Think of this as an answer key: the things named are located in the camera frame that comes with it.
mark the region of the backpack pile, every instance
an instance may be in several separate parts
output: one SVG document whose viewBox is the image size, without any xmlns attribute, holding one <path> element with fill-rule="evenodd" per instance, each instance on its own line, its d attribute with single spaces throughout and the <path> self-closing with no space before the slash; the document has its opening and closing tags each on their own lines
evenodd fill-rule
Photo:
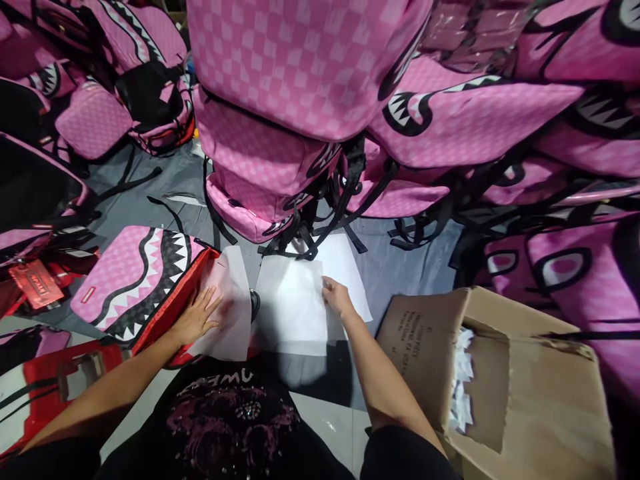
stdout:
<svg viewBox="0 0 640 480">
<path fill-rule="evenodd" d="M 114 0 L 0 1 L 0 268 L 36 258 L 53 234 L 96 218 L 83 182 L 126 138 L 152 154 L 195 128 L 187 48 L 158 7 Z"/>
</svg>

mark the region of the cartoon eye graphic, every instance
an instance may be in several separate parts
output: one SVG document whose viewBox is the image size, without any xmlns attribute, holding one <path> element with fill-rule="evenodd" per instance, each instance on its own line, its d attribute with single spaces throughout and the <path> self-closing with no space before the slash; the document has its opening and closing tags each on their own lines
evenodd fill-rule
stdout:
<svg viewBox="0 0 640 480">
<path fill-rule="evenodd" d="M 534 270 L 547 291 L 556 291 L 582 279 L 591 267 L 591 250 L 574 248 L 538 260 Z"/>
<path fill-rule="evenodd" d="M 492 275 L 504 275 L 518 265 L 518 250 L 500 250 L 487 257 L 487 268 Z"/>
</svg>

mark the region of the gray tarp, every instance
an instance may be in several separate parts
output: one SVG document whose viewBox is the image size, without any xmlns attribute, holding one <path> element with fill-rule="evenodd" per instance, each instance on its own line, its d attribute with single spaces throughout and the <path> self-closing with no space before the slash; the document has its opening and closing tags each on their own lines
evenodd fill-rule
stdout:
<svg viewBox="0 0 640 480">
<path fill-rule="evenodd" d="M 163 172 L 149 182 L 123 192 L 100 206 L 103 215 L 90 230 L 96 234 L 84 247 L 99 245 L 101 250 L 127 225 L 148 225 L 176 229 L 171 214 L 162 206 L 147 200 L 147 195 L 166 199 L 173 195 L 186 195 L 205 204 L 203 196 L 202 160 L 192 155 L 186 145 L 166 158 L 154 158 L 138 150 L 129 179 L 138 179 L 160 166 Z M 129 157 L 128 146 L 103 165 L 91 167 L 87 184 L 101 193 L 116 184 Z M 166 201 L 183 222 L 185 232 L 213 244 L 213 226 L 206 208 L 182 202 Z M 444 232 L 430 245 L 405 252 L 389 244 L 387 230 L 393 221 L 359 219 L 353 224 L 369 251 L 358 255 L 353 251 L 358 270 L 367 292 L 373 322 L 368 324 L 375 334 L 384 316 L 391 296 L 428 295 L 445 293 L 453 286 L 454 271 L 447 266 L 451 252 L 460 235 L 460 225 L 450 222 Z M 247 269 L 249 286 L 254 287 L 260 270 L 261 257 L 257 246 L 236 235 Z M 222 238 L 222 248 L 228 243 Z M 71 286 L 74 293 L 81 281 Z M 92 337 L 102 333 L 86 324 L 69 308 L 66 301 L 50 312 L 38 316 L 38 320 L 60 328 L 76 331 Z M 264 354 L 265 362 L 277 369 L 282 380 L 292 391 L 334 403 L 364 410 L 362 391 L 346 341 L 327 346 L 327 357 L 306 355 Z"/>
</svg>

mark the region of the backpack strap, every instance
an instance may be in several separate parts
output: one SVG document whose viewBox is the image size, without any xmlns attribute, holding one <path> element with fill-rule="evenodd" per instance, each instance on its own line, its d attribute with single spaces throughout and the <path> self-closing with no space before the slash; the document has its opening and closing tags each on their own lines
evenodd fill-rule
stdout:
<svg viewBox="0 0 640 480">
<path fill-rule="evenodd" d="M 205 156 L 202 162 L 202 182 L 203 182 L 203 192 L 205 194 L 205 202 L 207 204 L 207 210 L 209 210 L 209 214 L 211 216 L 211 220 L 213 221 L 213 248 L 218 251 L 221 251 L 221 242 L 220 242 L 220 234 L 226 238 L 226 240 L 231 244 L 235 245 L 238 243 L 237 238 L 235 238 L 227 227 L 225 226 L 224 220 L 220 214 L 213 208 L 213 204 L 211 203 L 211 199 L 209 198 L 209 194 L 207 193 L 207 162 L 209 158 Z"/>
</svg>

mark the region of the open cardboard box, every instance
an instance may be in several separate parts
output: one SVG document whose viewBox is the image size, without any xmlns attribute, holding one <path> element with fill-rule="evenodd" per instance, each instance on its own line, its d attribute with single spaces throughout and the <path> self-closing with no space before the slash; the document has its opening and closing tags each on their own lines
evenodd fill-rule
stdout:
<svg viewBox="0 0 640 480">
<path fill-rule="evenodd" d="M 474 424 L 448 427 L 460 326 L 474 330 L 465 383 Z M 465 480 L 612 479 L 611 424 L 597 358 L 541 338 L 568 323 L 480 287 L 392 298 L 377 341 Z"/>
</svg>

